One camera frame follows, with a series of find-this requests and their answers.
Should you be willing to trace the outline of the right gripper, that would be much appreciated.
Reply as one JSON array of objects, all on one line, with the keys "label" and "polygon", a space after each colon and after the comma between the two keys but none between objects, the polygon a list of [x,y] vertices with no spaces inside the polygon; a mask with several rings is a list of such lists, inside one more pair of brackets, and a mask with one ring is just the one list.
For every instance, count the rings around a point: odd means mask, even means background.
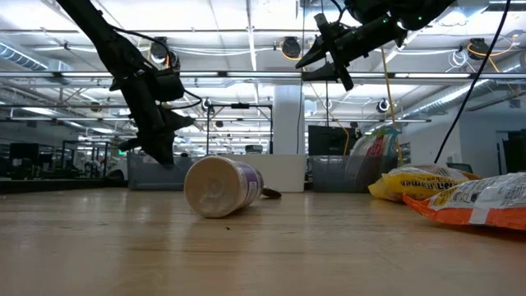
[{"label": "right gripper", "polygon": [[398,26],[397,20],[381,16],[365,25],[345,29],[335,22],[329,23],[323,14],[315,16],[321,35],[308,52],[296,63],[299,69],[320,61],[330,53],[333,62],[326,63],[316,70],[304,72],[303,81],[340,81],[345,90],[354,87],[348,73],[349,64],[360,57],[367,58],[369,53],[390,41],[401,45],[407,31]]}]

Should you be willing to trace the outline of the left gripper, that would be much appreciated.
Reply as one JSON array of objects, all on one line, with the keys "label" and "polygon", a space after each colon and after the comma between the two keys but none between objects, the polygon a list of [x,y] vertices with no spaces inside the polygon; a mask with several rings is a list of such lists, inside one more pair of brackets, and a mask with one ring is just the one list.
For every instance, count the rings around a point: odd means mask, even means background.
[{"label": "left gripper", "polygon": [[154,98],[155,75],[143,73],[139,76],[118,78],[118,90],[127,103],[138,132],[136,138],[119,145],[120,150],[142,150],[159,164],[173,164],[173,133],[189,127],[194,119],[166,109]]}]

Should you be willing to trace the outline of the purple label spice jar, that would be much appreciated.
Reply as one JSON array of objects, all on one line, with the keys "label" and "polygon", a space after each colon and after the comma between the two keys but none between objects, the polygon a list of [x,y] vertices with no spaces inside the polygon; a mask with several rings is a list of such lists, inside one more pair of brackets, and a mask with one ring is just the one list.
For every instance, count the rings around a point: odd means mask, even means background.
[{"label": "purple label spice jar", "polygon": [[187,172],[184,196],[193,211],[205,218],[223,218],[242,210],[262,194],[261,173],[247,163],[208,156]]}]

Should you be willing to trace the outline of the blue ramen packet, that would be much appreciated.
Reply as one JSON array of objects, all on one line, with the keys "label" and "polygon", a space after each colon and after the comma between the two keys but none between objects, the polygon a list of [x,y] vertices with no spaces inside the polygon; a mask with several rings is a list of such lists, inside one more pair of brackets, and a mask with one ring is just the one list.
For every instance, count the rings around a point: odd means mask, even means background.
[{"label": "blue ramen packet", "polygon": [[389,157],[396,160],[396,164],[399,163],[399,142],[398,135],[399,132],[392,127],[382,127],[379,132],[379,136],[382,136],[383,140],[383,156]]}]

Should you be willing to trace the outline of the red ramen packet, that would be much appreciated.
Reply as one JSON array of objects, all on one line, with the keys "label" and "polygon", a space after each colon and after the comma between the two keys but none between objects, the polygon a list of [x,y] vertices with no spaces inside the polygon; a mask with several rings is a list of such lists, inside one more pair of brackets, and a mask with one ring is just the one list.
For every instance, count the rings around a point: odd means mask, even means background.
[{"label": "red ramen packet", "polygon": [[384,136],[361,137],[351,149],[345,167],[345,179],[352,193],[368,191],[381,174],[384,161]]}]

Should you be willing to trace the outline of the yellow ramen packet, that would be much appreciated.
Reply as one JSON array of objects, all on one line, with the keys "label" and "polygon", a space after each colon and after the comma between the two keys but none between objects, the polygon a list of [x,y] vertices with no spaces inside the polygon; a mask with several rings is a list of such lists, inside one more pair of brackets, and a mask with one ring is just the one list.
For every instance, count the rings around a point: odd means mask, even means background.
[{"label": "yellow ramen packet", "polygon": [[458,184],[478,179],[480,177],[473,173],[436,164],[407,164],[383,173],[368,186],[368,190],[379,199],[401,202],[403,195],[407,195],[421,201]]}]

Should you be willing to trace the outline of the orange ramen packet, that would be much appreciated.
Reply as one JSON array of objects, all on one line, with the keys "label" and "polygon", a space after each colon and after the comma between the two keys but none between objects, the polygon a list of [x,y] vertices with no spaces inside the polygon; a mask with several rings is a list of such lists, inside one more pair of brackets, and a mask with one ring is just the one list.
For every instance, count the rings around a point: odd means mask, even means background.
[{"label": "orange ramen packet", "polygon": [[472,180],[425,200],[403,202],[430,220],[526,231],[526,173]]}]

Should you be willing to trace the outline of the grey translucent plastic bin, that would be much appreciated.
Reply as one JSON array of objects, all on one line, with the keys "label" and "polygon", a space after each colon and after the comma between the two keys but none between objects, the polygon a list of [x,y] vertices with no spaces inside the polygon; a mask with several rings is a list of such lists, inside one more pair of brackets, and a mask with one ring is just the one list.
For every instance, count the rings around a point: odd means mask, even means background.
[{"label": "grey translucent plastic bin", "polygon": [[[312,189],[315,192],[352,193],[349,191],[349,185],[345,179],[347,160],[348,156],[342,155],[310,156],[308,161],[312,172]],[[397,166],[395,159],[384,156],[380,177],[383,173],[388,173]]]},{"label": "grey translucent plastic bin", "polygon": [[173,165],[161,165],[149,155],[127,154],[128,188],[135,191],[182,191],[190,157],[175,157]]}]

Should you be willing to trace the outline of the white pillar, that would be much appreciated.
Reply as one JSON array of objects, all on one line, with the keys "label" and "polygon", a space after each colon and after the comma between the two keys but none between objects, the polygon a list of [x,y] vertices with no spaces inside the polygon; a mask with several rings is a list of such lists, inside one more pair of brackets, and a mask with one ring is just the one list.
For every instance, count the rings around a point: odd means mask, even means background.
[{"label": "white pillar", "polygon": [[305,153],[304,99],[300,85],[274,88],[273,131],[275,154]]}]

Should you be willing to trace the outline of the black monitor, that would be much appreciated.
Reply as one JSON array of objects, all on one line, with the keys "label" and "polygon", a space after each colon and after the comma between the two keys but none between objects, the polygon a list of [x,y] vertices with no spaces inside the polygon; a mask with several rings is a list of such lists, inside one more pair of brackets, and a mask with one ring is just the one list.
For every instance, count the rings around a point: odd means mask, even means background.
[{"label": "black monitor", "polygon": [[308,127],[308,154],[310,156],[349,155],[356,141],[354,128],[314,125]]}]

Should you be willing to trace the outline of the white plastic bin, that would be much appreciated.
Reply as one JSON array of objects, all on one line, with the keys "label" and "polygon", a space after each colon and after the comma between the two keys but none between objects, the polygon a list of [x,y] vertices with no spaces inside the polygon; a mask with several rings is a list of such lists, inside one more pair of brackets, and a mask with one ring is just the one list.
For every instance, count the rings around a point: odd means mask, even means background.
[{"label": "white plastic bin", "polygon": [[298,193],[304,191],[304,178],[307,171],[305,155],[226,155],[226,158],[241,161],[257,169],[264,184],[279,192]]}]

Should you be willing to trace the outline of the black cabinet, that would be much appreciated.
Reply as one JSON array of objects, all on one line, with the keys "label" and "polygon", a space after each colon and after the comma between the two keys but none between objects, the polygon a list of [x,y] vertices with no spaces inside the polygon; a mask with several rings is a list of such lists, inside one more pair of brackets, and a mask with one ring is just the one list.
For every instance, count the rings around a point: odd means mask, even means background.
[{"label": "black cabinet", "polygon": [[526,129],[509,132],[508,139],[503,140],[502,144],[507,172],[526,172]]}]

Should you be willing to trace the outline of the black background rig frame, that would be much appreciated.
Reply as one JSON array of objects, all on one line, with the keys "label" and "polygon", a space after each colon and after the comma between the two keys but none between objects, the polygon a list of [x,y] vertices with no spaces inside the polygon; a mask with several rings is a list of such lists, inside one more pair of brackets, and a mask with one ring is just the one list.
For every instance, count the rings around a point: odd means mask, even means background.
[{"label": "black background rig frame", "polygon": [[[215,115],[219,115],[224,108],[229,109],[250,109],[254,108],[258,110],[269,122],[270,122],[270,139],[269,139],[269,152],[272,155],[274,153],[274,108],[270,104],[250,104],[250,103],[231,103],[231,104],[208,104],[206,110],[206,144],[205,154],[210,154],[210,122],[213,118],[210,116],[212,108],[218,107],[219,109],[215,112]],[[267,108],[270,111],[270,116],[267,116],[262,108]]]}]

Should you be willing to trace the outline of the silver ventilation duct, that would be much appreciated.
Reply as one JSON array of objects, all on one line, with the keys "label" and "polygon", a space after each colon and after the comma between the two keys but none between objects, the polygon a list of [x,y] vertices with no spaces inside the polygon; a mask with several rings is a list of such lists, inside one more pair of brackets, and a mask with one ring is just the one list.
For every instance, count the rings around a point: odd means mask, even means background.
[{"label": "silver ventilation duct", "polygon": [[[505,84],[505,80],[518,78],[520,75],[523,75],[526,78],[526,56],[518,55],[518,58],[518,61],[513,62],[509,59],[500,64],[500,73],[497,73],[496,75],[501,75],[503,81],[499,78],[491,79],[490,74],[482,74],[473,87],[470,99],[486,95],[494,90],[499,90],[500,86]],[[405,109],[397,115],[397,119],[407,119],[417,116],[420,113],[432,113],[460,104],[464,100],[471,85],[472,82],[469,81],[462,86],[447,87],[444,90],[423,99],[409,109]]]},{"label": "silver ventilation duct", "polygon": [[22,52],[0,42],[0,58],[13,62],[31,71],[46,71],[48,66]]}]

